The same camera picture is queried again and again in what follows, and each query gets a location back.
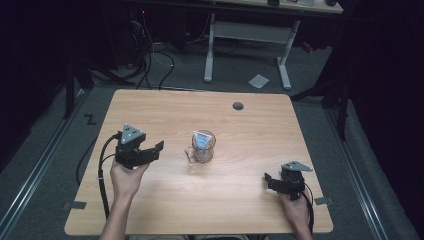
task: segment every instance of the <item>gray carpet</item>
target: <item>gray carpet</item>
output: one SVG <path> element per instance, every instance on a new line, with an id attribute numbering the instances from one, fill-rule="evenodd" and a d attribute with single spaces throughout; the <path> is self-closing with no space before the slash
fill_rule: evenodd
<path id="1" fill-rule="evenodd" d="M 188 48 L 182 52 L 173 48 L 164 50 L 175 61 L 175 68 L 164 81 L 164 87 L 201 89 L 208 91 L 263 92 L 294 95 L 313 86 L 319 72 L 326 62 L 331 49 L 317 50 L 311 54 L 294 48 L 287 62 L 292 90 L 282 90 L 279 73 L 274 56 L 279 46 L 267 46 L 270 55 L 260 55 L 251 47 L 241 47 L 231 54 L 215 55 L 214 79 L 212 83 L 203 82 L 205 50 L 202 45 Z M 222 47 L 219 51 L 232 49 Z M 158 85 L 170 69 L 170 60 L 156 54 L 152 60 L 149 82 Z M 125 75 L 130 70 L 122 69 Z M 263 88 L 256 89 L 248 81 L 257 74 L 270 80 Z M 131 81 L 138 82 L 140 77 Z M 100 131 L 112 95 L 116 89 L 130 88 L 110 81 L 97 80 L 95 88 L 81 103 L 80 109 L 70 123 L 65 135 L 53 153 L 50 165 L 44 177 L 16 222 L 9 239 L 97 239 L 98 237 L 73 237 L 64 232 L 64 225 L 69 214 L 64 205 L 72 201 L 77 193 L 76 171 L 80 159 L 85 155 L 80 166 L 79 177 L 84 173 L 90 156 L 90 144 Z M 144 83 L 141 89 L 146 90 Z M 315 234 L 314 239 L 374 239 L 370 226 L 362 211 L 356 192 L 352 186 L 337 136 L 332 131 L 319 98 L 307 98 L 295 102 L 294 107 L 305 141 L 314 162 L 323 193 L 331 197 L 334 203 L 329 206 L 334 223 L 334 230 L 328 234 Z M 12 162 L 0 175 L 0 215 L 6 214 L 13 199 L 31 173 L 55 130 L 60 126 L 65 113 L 65 95 L 61 91 L 52 106 L 34 124 L 31 134 Z M 373 201 L 389 239 L 418 239 L 413 227 L 404 216 L 396 196 L 387 183 L 384 174 L 373 155 L 366 136 L 356 118 L 354 108 L 349 107 L 346 126 L 347 142 L 361 173 L 367 183 Z M 270 236 L 272 240 L 293 239 L 290 234 Z"/>

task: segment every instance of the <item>human hand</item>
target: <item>human hand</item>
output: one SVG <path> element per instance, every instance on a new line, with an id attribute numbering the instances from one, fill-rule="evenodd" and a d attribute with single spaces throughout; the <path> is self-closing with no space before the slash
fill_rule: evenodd
<path id="1" fill-rule="evenodd" d="M 140 188 L 141 178 L 149 165 L 150 164 L 144 164 L 137 169 L 130 170 L 122 164 L 113 161 L 112 168 L 110 169 L 110 176 L 112 178 L 115 200 L 133 199 Z"/>
<path id="2" fill-rule="evenodd" d="M 309 200 L 309 192 L 303 192 Z M 290 195 L 278 193 L 281 201 L 284 205 L 284 212 L 286 213 L 287 220 L 293 227 L 297 238 L 300 239 L 312 239 L 311 232 L 309 230 L 309 209 L 308 203 L 303 195 L 297 200 L 290 200 Z"/>

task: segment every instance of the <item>wooden table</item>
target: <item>wooden table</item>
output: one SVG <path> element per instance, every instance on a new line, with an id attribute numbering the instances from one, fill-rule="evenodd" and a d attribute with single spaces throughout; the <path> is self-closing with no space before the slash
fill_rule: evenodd
<path id="1" fill-rule="evenodd" d="M 244 105 L 235 110 L 234 102 Z M 140 149 L 164 140 L 134 198 L 127 234 L 260 234 L 292 232 L 264 173 L 279 179 L 281 164 L 313 167 L 293 106 L 282 94 L 118 90 L 111 102 L 65 226 L 70 235 L 98 235 L 105 223 L 97 168 L 101 148 L 125 123 L 144 131 Z M 193 130 L 216 136 L 214 157 L 190 164 L 184 149 Z M 112 142 L 105 156 L 114 153 Z M 109 203 L 109 171 L 103 166 Z M 303 174 L 315 198 L 322 197 L 315 172 Z M 333 224 L 325 205 L 314 207 L 315 232 Z"/>

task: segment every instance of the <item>wrist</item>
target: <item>wrist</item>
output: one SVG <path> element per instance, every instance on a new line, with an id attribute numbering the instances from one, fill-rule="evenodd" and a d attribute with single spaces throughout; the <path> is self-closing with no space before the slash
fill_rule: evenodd
<path id="1" fill-rule="evenodd" d="M 115 195 L 113 203 L 119 204 L 121 206 L 130 206 L 133 196 L 129 195 Z"/>

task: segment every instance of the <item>aluminum rail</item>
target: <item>aluminum rail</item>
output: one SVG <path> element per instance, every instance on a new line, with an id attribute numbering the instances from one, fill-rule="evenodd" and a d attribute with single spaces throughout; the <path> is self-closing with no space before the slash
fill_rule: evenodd
<path id="1" fill-rule="evenodd" d="M 383 223 L 378 216 L 377 209 L 372 201 L 368 191 L 365 187 L 364 182 L 356 168 L 355 162 L 352 155 L 350 154 L 349 148 L 345 141 L 340 138 L 340 135 L 337 131 L 337 120 L 334 116 L 334 112 L 331 109 L 323 109 L 327 120 L 332 125 L 332 132 L 337 138 L 340 149 L 343 152 L 345 164 L 349 173 L 349 177 L 352 181 L 353 188 L 355 189 L 356 195 L 358 197 L 359 203 L 361 204 L 362 211 L 365 214 L 365 218 L 368 221 L 368 224 L 371 228 L 371 232 L 374 235 L 374 239 L 386 240 L 389 239 L 384 229 Z"/>
<path id="2" fill-rule="evenodd" d="M 68 126 L 72 122 L 77 110 L 81 107 L 82 103 L 87 99 L 89 92 L 80 90 L 76 99 L 76 108 L 72 114 L 67 118 L 62 120 L 60 126 L 54 133 L 53 137 L 50 139 L 47 144 L 46 149 L 44 150 L 41 157 L 38 159 L 37 164 L 32 170 L 31 174 L 19 190 L 15 200 L 10 205 L 9 210 L 3 216 L 0 222 L 0 239 L 7 239 L 12 232 L 16 222 L 21 216 L 22 212 L 25 210 L 26 205 L 40 184 L 41 180 L 44 177 L 50 163 L 53 160 L 53 154 L 63 138 Z"/>

